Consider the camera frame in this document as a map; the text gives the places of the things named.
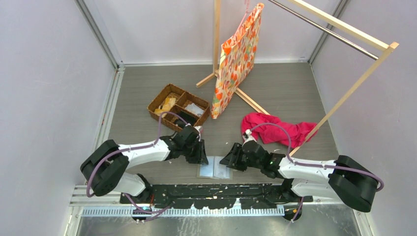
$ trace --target white wall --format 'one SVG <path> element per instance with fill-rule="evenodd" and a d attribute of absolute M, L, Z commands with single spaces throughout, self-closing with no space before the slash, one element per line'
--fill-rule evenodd
<path fill-rule="evenodd" d="M 380 3 L 351 1 L 342 20 L 400 45 L 330 118 L 330 125 L 339 152 L 385 181 L 370 213 L 376 235 L 415 235 L 417 2 Z M 327 111 L 371 63 L 335 39 L 324 45 L 313 69 Z"/>
<path fill-rule="evenodd" d="M 0 1 L 0 235 L 59 235 L 113 68 L 75 1 Z"/>
<path fill-rule="evenodd" d="M 213 0 L 88 0 L 101 30 L 110 35 L 124 63 L 212 61 Z M 245 12 L 244 0 L 222 0 L 220 43 L 235 33 Z M 280 1 L 296 11 L 300 8 Z M 338 0 L 307 0 L 332 13 Z M 258 3 L 251 1 L 250 10 Z M 308 60 L 321 31 L 268 1 L 256 60 Z"/>

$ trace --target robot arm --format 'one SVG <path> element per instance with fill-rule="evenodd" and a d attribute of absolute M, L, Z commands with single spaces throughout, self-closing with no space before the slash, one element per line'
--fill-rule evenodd
<path fill-rule="evenodd" d="M 81 172 L 86 179 L 89 179 L 100 160 L 109 153 L 125 150 L 113 155 L 108 162 L 104 162 L 99 167 L 91 187 L 96 196 L 118 191 L 136 196 L 138 199 L 145 199 L 150 192 L 148 181 L 142 175 L 132 175 L 125 171 L 133 166 L 151 161 L 175 159 L 180 155 L 185 156 L 188 163 L 208 164 L 204 140 L 200 140 L 197 128 L 187 125 L 179 133 L 160 137 L 156 144 L 154 141 L 135 145 L 117 145 L 113 140 L 107 140 L 81 165 Z"/>
<path fill-rule="evenodd" d="M 350 157 L 339 156 L 337 160 L 329 161 L 291 157 L 293 161 L 290 161 L 285 154 L 264 150 L 250 134 L 247 130 L 243 134 L 243 145 L 235 143 L 220 164 L 239 171 L 253 167 L 260 169 L 269 178 L 284 179 L 282 194 L 289 201 L 304 196 L 319 196 L 341 200 L 362 212 L 371 210 L 378 182 L 366 175 L 330 168 L 342 166 L 370 173 Z"/>

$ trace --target gray wooden surface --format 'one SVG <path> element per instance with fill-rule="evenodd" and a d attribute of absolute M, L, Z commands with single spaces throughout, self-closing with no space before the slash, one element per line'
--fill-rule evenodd
<path fill-rule="evenodd" d="M 147 111 L 148 104 L 169 83 L 211 102 L 215 79 L 201 88 L 195 84 L 211 73 L 210 65 L 140 66 L 127 67 L 117 100 L 109 139 L 118 144 L 136 144 L 154 140 L 157 121 Z M 311 69 L 307 63 L 257 64 L 239 86 L 246 94 L 282 121 L 299 123 L 318 122 L 324 115 Z M 234 95 L 226 110 L 203 125 L 202 138 L 207 156 L 226 155 L 234 142 L 242 142 L 240 123 L 254 110 L 240 97 Z M 171 135 L 172 130 L 163 126 L 161 135 Z M 286 147 L 279 144 L 264 145 L 268 151 Z M 312 140 L 294 155 L 297 158 L 329 160 L 337 158 L 331 130 L 326 123 Z M 188 164 L 184 157 L 164 162 L 151 162 L 128 170 L 143 174 L 150 183 L 260 183 L 280 182 L 270 179 L 259 170 L 248 168 L 246 172 L 233 171 L 231 180 L 197 177 L 197 165 Z"/>

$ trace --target crumpled cloth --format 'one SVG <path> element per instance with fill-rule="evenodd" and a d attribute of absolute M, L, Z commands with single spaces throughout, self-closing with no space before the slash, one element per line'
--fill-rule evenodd
<path fill-rule="evenodd" d="M 254 113 L 247 114 L 243 118 L 242 124 L 241 124 L 242 133 L 244 133 L 247 129 L 251 129 L 258 124 L 266 123 L 266 122 L 274 123 L 284 128 L 290 135 L 292 148 L 301 146 L 304 143 L 305 137 L 307 136 L 307 134 L 310 133 L 310 131 L 317 125 L 316 123 L 312 123 L 312 122 L 301 122 L 298 124 L 291 124 L 287 122 L 282 122 L 280 118 L 278 117 L 254 112 Z M 252 136 L 256 140 L 258 139 L 259 136 L 261 136 L 262 142 L 264 142 L 264 144 L 269 144 L 269 143 L 274 143 L 274 142 L 282 143 L 287 146 L 289 144 L 288 137 L 284 133 L 284 131 L 282 131 L 280 128 L 273 126 L 273 125 L 262 125 L 256 128 L 255 130 L 252 131 Z"/>

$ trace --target wooden rack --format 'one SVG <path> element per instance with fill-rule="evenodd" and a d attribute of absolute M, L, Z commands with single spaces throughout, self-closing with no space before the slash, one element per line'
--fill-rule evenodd
<path fill-rule="evenodd" d="M 378 49 L 382 52 L 382 54 L 378 57 L 367 50 L 363 49 L 362 47 L 356 45 L 355 43 L 349 41 L 348 39 L 336 34 L 335 32 L 324 28 L 320 26 L 319 24 L 311 21 L 310 19 L 304 17 L 303 15 L 289 9 L 288 7 L 282 5 L 281 3 L 274 1 L 274 0 L 268 0 L 272 2 L 273 4 L 281 7 L 282 9 L 286 10 L 287 12 L 290 12 L 291 14 L 297 16 L 298 18 L 306 21 L 307 23 L 311 24 L 312 26 L 322 30 L 323 32 L 329 34 L 330 36 L 338 39 L 339 41 L 349 45 L 350 47 L 356 49 L 357 51 L 363 53 L 364 55 L 367 55 L 368 57 L 375 60 L 375 62 L 362 74 L 362 76 L 359 77 L 359 79 L 352 85 L 352 87 L 339 99 L 339 101 L 333 106 L 333 108 L 321 119 L 321 121 L 314 127 L 313 130 L 311 130 L 310 133 L 306 136 L 306 140 L 309 140 L 311 136 L 330 118 L 331 115 L 333 115 L 334 112 L 349 98 L 350 95 L 378 68 L 379 65 L 387 57 L 395 50 L 395 48 L 398 46 L 398 43 L 393 42 L 390 45 L 350 26 L 349 24 L 346 24 L 345 22 L 323 12 L 322 10 L 315 8 L 314 6 L 302 1 L 302 0 L 287 0 L 304 10 L 312 13 L 314 16 L 326 21 L 327 23 L 331 24 L 332 26 L 350 34 L 351 36 L 365 42 L 366 44 Z M 209 74 L 207 77 L 205 77 L 203 80 L 198 82 L 196 85 L 197 87 L 201 87 L 205 83 L 207 83 L 209 80 L 211 80 L 214 77 L 218 76 L 218 58 L 219 58 L 219 29 L 220 29 L 220 4 L 221 0 L 214 0 L 214 34 L 213 34 L 213 72 Z M 252 108 L 254 108 L 257 112 L 264 113 L 269 115 L 269 113 L 263 109 L 258 103 L 256 103 L 253 99 L 251 99 L 246 93 L 244 93 L 241 89 L 237 88 L 235 93 L 241 97 L 245 102 L 247 102 Z M 302 145 L 296 147 L 293 149 L 290 153 L 292 156 L 295 152 L 298 151 L 298 149 Z"/>

